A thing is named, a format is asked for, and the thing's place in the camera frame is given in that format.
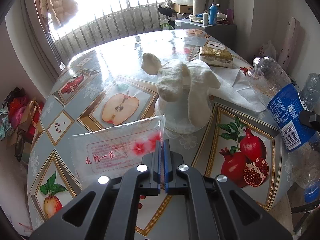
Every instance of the blue gripper pad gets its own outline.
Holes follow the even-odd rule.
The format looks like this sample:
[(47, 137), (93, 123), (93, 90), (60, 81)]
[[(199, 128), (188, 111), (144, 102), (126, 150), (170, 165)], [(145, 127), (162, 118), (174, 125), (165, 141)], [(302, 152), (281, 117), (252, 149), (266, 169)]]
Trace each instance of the blue gripper pad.
[(172, 162), (169, 140), (166, 139), (163, 142), (163, 156), (164, 156), (164, 188), (166, 193), (168, 192), (169, 182), (172, 181)]
[(157, 173), (157, 176), (158, 176), (158, 192), (160, 194), (160, 182), (161, 182), (161, 155), (162, 155), (162, 147), (161, 147), (161, 142), (158, 143), (158, 173)]

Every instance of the white napkin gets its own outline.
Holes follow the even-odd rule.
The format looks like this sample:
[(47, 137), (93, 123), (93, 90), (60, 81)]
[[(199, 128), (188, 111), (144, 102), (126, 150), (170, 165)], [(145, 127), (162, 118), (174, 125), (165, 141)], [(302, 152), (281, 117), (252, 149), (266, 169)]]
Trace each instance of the white napkin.
[(242, 70), (224, 67), (211, 67), (211, 69), (221, 84), (219, 89), (209, 88), (211, 95), (255, 112), (266, 109), (250, 87)]

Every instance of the cardboard box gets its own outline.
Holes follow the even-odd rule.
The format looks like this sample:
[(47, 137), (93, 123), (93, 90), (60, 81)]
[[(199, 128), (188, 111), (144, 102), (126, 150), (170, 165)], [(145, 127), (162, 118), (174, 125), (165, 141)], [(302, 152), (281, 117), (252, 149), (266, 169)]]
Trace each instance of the cardboard box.
[(193, 6), (188, 5), (179, 5), (176, 3), (172, 4), (172, 9), (175, 10), (177, 13), (192, 13)]
[(208, 65), (232, 68), (233, 58), (229, 51), (200, 47), (199, 59)]

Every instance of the hanging coat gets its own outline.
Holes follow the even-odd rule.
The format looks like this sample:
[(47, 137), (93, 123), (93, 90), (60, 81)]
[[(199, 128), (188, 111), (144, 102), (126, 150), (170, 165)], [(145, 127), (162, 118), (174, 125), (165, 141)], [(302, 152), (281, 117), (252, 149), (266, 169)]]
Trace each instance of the hanging coat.
[(65, 25), (78, 11), (78, 4), (74, 0), (40, 0), (43, 18), (51, 14), (55, 29)]

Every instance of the red bag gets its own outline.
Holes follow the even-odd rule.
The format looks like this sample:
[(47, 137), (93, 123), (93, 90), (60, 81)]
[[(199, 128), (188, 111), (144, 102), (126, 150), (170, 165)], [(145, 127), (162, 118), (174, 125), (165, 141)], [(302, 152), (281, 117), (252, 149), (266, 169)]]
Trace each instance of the red bag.
[(33, 100), (30, 102), (29, 104), (29, 114), (32, 118), (32, 122), (29, 126), (29, 129), (28, 129), (28, 132), (26, 133), (26, 137), (29, 139), (29, 140), (33, 140), (33, 137), (35, 135), (35, 131), (36, 131), (36, 126), (37, 126), (37, 123), (39, 121), (39, 118), (40, 118), (40, 114), (41, 114), (41, 111), (44, 107), (44, 103), (40, 102), (39, 105), (37, 103), (37, 101)]

